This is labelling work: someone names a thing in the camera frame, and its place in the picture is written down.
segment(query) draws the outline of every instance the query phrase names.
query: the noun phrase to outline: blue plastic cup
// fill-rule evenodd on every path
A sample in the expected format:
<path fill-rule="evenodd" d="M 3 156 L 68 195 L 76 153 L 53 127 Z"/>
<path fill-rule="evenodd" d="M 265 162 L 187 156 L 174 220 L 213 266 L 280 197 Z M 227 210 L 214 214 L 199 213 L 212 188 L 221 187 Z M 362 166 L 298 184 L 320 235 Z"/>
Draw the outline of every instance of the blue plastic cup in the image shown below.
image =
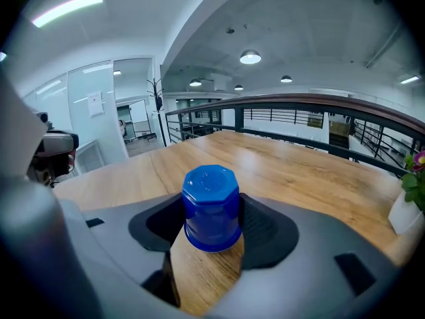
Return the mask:
<path fill-rule="evenodd" d="M 221 165 L 201 165 L 183 183 L 185 233 L 196 248 L 221 252 L 237 242 L 239 186 L 232 170 Z"/>

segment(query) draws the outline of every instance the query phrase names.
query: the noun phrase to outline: table surface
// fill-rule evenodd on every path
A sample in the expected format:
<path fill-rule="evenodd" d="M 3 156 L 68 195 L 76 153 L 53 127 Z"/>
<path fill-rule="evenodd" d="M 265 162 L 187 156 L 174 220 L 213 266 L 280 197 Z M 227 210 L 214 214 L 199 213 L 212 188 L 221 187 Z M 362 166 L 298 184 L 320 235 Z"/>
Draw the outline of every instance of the table surface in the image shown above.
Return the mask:
<path fill-rule="evenodd" d="M 421 233 L 397 236 L 388 213 L 400 182 L 347 159 L 302 146 L 236 132 L 187 140 L 59 183 L 54 192 L 81 210 L 133 203 L 180 192 L 187 172 L 203 164 L 234 171 L 240 191 L 332 215 L 356 230 L 395 264 L 408 261 Z M 243 237 L 231 249 L 208 254 L 180 231 L 171 262 L 181 310 L 201 315 L 237 281 Z"/>

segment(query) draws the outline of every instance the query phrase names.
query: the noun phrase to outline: pink flower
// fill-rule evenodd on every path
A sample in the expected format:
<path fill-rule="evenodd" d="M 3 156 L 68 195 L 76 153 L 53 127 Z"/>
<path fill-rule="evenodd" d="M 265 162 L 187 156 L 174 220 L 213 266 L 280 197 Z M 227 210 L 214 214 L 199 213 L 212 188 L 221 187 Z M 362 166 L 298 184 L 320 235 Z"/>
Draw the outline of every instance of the pink flower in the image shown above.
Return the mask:
<path fill-rule="evenodd" d="M 425 168 L 425 150 L 414 156 L 413 171 L 420 171 Z"/>

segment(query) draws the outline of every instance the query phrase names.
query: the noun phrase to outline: green leaves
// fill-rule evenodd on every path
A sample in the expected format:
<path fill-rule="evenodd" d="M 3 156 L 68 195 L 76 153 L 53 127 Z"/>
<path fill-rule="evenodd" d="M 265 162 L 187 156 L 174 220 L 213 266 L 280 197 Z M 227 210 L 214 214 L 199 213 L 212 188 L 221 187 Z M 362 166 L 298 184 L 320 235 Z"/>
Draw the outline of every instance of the green leaves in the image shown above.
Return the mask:
<path fill-rule="evenodd" d="M 412 171 L 415 162 L 412 155 L 407 155 L 404 158 L 406 169 Z M 415 169 L 412 173 L 407 173 L 402 178 L 401 188 L 405 190 L 406 202 L 415 202 L 421 211 L 425 211 L 425 169 Z"/>
<path fill-rule="evenodd" d="M 407 155 L 404 158 L 404 162 L 406 163 L 406 169 L 407 170 L 412 170 L 413 169 L 414 160 L 413 160 L 413 156 L 412 155 Z"/>
<path fill-rule="evenodd" d="M 406 192 L 411 189 L 418 186 L 418 180 L 416 179 L 416 175 L 413 173 L 407 173 L 402 177 L 402 184 L 401 188 L 403 188 Z"/>
<path fill-rule="evenodd" d="M 404 197 L 404 200 L 406 202 L 415 202 L 416 199 L 419 197 L 419 188 L 410 189 L 409 191 L 406 191 L 406 196 Z"/>

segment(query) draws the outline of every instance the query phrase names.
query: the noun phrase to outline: white flower pot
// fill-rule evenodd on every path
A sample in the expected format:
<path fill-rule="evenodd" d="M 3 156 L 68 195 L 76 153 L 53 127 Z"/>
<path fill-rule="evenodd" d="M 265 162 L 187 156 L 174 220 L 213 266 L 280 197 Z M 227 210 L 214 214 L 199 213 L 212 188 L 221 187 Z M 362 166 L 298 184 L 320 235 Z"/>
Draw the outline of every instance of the white flower pot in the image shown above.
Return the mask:
<path fill-rule="evenodd" d="M 403 190 L 392 205 L 388 220 L 396 234 L 401 234 L 411 228 L 417 221 L 424 221 L 424 215 L 416 206 L 415 202 L 405 202 Z"/>

